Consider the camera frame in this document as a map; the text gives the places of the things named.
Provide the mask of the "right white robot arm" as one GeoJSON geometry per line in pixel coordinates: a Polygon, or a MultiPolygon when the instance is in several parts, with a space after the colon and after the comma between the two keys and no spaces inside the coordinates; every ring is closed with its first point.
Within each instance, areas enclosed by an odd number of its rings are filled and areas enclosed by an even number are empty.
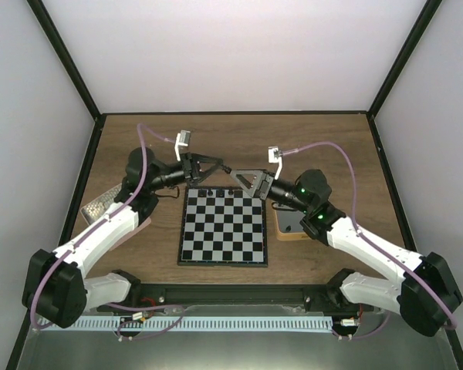
{"type": "Polygon", "coordinates": [[[422,255],[398,247],[358,227],[330,203],[332,189],[321,170],[306,170],[295,182],[267,170],[232,170],[230,175],[250,197],[301,213],[299,223],[310,239],[355,257],[381,275],[338,273],[327,291],[332,308],[343,311],[352,303],[382,308],[427,337],[455,327],[450,316],[463,297],[447,261],[434,252],[422,255]]]}

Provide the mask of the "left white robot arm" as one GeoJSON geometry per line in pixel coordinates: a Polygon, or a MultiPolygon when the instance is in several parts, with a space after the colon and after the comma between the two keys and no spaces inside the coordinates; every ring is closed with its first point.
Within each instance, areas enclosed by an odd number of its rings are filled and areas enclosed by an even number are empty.
{"type": "Polygon", "coordinates": [[[30,258],[22,294],[30,315],[68,328],[84,312],[106,304],[136,310],[142,302],[136,277],[124,271],[95,278],[88,273],[106,252],[150,223],[158,190],[197,185],[222,166],[221,159],[196,153],[182,153],[176,163],[165,164],[147,147],[133,150],[107,211],[71,241],[30,258]]]}

